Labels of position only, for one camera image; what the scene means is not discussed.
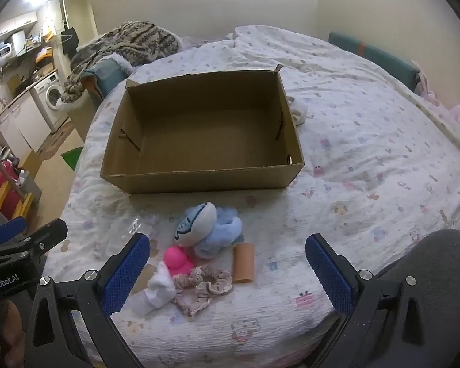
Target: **white cabinet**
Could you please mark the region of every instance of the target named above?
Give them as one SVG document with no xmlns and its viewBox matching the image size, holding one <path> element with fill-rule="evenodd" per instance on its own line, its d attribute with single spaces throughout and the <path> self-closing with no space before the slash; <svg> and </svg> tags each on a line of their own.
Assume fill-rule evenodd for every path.
<svg viewBox="0 0 460 368">
<path fill-rule="evenodd" d="M 36 152 L 51 133 L 31 93 L 27 92 L 7 109 L 28 144 Z"/>
<path fill-rule="evenodd" d="M 38 15 L 36 14 L 36 11 L 28 12 L 15 18 L 15 27 L 20 28 L 32 23 L 36 23 L 37 21 Z"/>
<path fill-rule="evenodd" d="M 12 32 L 16 29 L 16 19 L 12 18 L 8 21 L 0 23 L 0 36 Z"/>
<path fill-rule="evenodd" d="M 0 145 L 5 146 L 3 141 L 6 142 L 12 153 L 17 157 L 25 156 L 31 150 L 15 124 L 12 115 L 7 111 L 0 115 Z"/>
</svg>

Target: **cardboard tube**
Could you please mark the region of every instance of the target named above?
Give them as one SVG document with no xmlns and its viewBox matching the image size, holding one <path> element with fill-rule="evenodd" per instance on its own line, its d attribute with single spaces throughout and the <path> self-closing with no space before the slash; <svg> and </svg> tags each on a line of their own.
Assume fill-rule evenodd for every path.
<svg viewBox="0 0 460 368">
<path fill-rule="evenodd" d="M 233 248 L 233 282 L 245 284 L 254 280 L 254 244 L 237 243 Z"/>
</svg>

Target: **blue gripper pad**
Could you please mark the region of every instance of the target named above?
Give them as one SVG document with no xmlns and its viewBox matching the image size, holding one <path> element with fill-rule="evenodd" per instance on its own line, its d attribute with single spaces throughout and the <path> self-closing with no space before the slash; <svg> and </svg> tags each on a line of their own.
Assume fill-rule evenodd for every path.
<svg viewBox="0 0 460 368">
<path fill-rule="evenodd" d="M 101 269 L 106 275 L 109 268 L 114 272 L 103 286 L 102 309 L 107 316 L 121 311 L 136 280 L 150 257 L 150 241 L 147 236 L 136 233 L 117 255 L 111 256 Z"/>
<path fill-rule="evenodd" d="M 358 295 L 354 267 L 344 256 L 337 255 L 320 234 L 307 238 L 305 256 L 334 309 L 350 316 Z"/>
<path fill-rule="evenodd" d="M 11 240 L 27 229 L 27 223 L 22 216 L 16 217 L 0 226 L 0 244 Z"/>
</svg>

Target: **pink duck toy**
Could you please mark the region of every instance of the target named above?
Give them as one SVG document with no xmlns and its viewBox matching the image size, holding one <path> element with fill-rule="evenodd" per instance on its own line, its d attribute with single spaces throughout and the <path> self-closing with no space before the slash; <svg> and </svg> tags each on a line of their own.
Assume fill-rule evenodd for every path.
<svg viewBox="0 0 460 368">
<path fill-rule="evenodd" d="M 164 262 L 167 264 L 170 276 L 178 274 L 191 274 L 195 267 L 192 260 L 184 252 L 184 248 L 171 246 L 164 253 Z"/>
</svg>

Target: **plastic bag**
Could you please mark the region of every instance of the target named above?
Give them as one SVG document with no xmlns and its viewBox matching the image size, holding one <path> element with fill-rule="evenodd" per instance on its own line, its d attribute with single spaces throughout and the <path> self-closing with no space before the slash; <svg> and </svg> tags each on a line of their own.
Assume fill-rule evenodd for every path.
<svg viewBox="0 0 460 368">
<path fill-rule="evenodd" d="M 128 216 L 117 219 L 109 226 L 108 222 L 98 225 L 97 242 L 94 248 L 96 259 L 106 261 L 110 256 L 119 253 L 126 243 L 140 232 L 148 238 L 152 238 L 155 233 L 156 216 L 147 217 Z"/>
</svg>

